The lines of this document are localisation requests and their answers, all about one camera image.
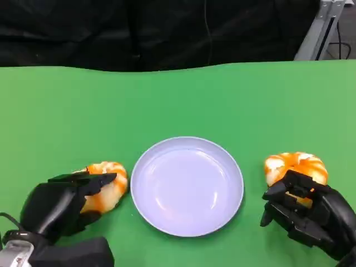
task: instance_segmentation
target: plate rim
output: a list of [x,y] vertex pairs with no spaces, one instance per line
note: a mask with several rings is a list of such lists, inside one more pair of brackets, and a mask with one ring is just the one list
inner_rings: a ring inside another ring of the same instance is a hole
[[[141,159],[152,149],[154,149],[156,146],[164,143],[164,142],[168,142],[168,141],[171,141],[171,140],[174,140],[174,139],[186,139],[186,138],[189,138],[189,139],[197,139],[197,140],[200,140],[200,141],[204,141],[204,142],[208,142],[216,147],[218,147],[219,149],[222,149],[234,162],[235,166],[237,167],[237,170],[241,176],[241,196],[240,196],[240,199],[239,199],[239,202],[238,204],[236,205],[236,208],[234,209],[234,211],[231,213],[231,216],[228,217],[227,220],[224,220],[221,224],[219,224],[217,227],[215,227],[213,230],[209,230],[209,231],[206,231],[206,232],[203,232],[202,234],[197,234],[197,235],[178,235],[178,234],[174,234],[174,233],[171,233],[165,229],[162,229],[161,227],[157,227],[156,225],[154,225],[143,213],[142,211],[139,209],[137,203],[136,203],[136,200],[135,200],[135,194],[133,193],[133,180],[134,180],[134,177],[135,177],[135,172],[136,172],[136,169],[137,169],[137,166],[138,164],[140,163]],[[171,137],[171,138],[167,138],[167,139],[164,139],[162,141],[159,141],[157,143],[155,143],[154,145],[150,146],[144,153],[142,153],[142,155],[139,157],[139,159],[136,161],[135,165],[134,165],[134,168],[132,170],[132,173],[131,173],[131,177],[130,177],[130,195],[132,197],[132,201],[133,201],[133,204],[135,205],[137,211],[139,212],[139,214],[152,226],[154,227],[155,229],[158,229],[160,231],[162,231],[163,233],[166,233],[166,234],[169,234],[169,235],[172,235],[172,236],[178,236],[178,237],[182,237],[182,238],[195,238],[195,237],[198,237],[198,236],[204,236],[204,235],[208,235],[208,234],[211,234],[211,233],[214,233],[216,232],[217,230],[219,230],[220,228],[224,227],[226,224],[228,224],[229,221],[231,221],[234,216],[236,215],[236,213],[238,212],[238,210],[240,209],[240,206],[242,204],[242,201],[243,201],[243,198],[244,198],[244,194],[245,194],[245,185],[244,185],[244,177],[243,177],[243,174],[241,172],[241,169],[238,165],[238,163],[236,162],[236,160],[234,159],[234,157],[231,156],[231,154],[226,150],[224,149],[222,146],[218,145],[217,143],[214,143],[210,140],[207,140],[207,139],[204,139],[204,138],[201,138],[201,137],[196,137],[196,136],[176,136],[176,137]]]

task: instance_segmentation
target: robotic arm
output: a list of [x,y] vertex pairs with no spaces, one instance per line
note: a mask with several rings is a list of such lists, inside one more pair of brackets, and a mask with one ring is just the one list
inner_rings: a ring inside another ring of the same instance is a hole
[[112,267],[114,259],[105,238],[70,247],[54,244],[61,236],[80,232],[100,218],[97,211],[81,213],[86,196],[99,193],[115,177],[84,171],[57,176],[35,187],[21,211],[19,229],[8,231],[2,240],[5,247],[0,251],[0,266]]
[[[291,196],[307,197],[311,208]],[[356,214],[345,198],[311,177],[288,170],[280,181],[263,195],[268,200],[260,225],[275,220],[288,237],[307,246],[317,246],[339,260],[338,267],[356,264]]]

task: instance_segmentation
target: plate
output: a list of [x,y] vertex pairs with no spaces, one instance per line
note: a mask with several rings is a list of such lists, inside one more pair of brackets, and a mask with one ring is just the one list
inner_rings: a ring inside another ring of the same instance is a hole
[[193,237],[224,226],[244,194],[243,176],[221,146],[198,137],[174,137],[148,149],[131,176],[139,213],[155,228]]

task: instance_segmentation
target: metal stand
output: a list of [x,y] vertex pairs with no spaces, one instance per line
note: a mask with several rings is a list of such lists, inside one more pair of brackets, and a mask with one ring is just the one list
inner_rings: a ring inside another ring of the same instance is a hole
[[294,60],[322,60],[336,29],[345,0],[322,0],[320,10]]

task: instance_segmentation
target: orange and white shrimp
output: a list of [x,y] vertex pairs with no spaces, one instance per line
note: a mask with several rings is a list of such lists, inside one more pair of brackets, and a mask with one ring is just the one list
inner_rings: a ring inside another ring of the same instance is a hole
[[[269,156],[265,161],[265,175],[268,186],[281,180],[288,170],[310,176],[315,182],[326,185],[328,182],[328,172],[325,165],[318,157],[304,153],[282,153]],[[305,206],[311,206],[310,199],[302,199],[294,196],[297,201]]]
[[112,210],[127,191],[127,174],[125,168],[120,163],[103,161],[99,164],[89,165],[81,171],[88,171],[90,174],[116,173],[115,180],[103,186],[98,194],[85,197],[86,202],[81,213],[98,211],[104,214]]

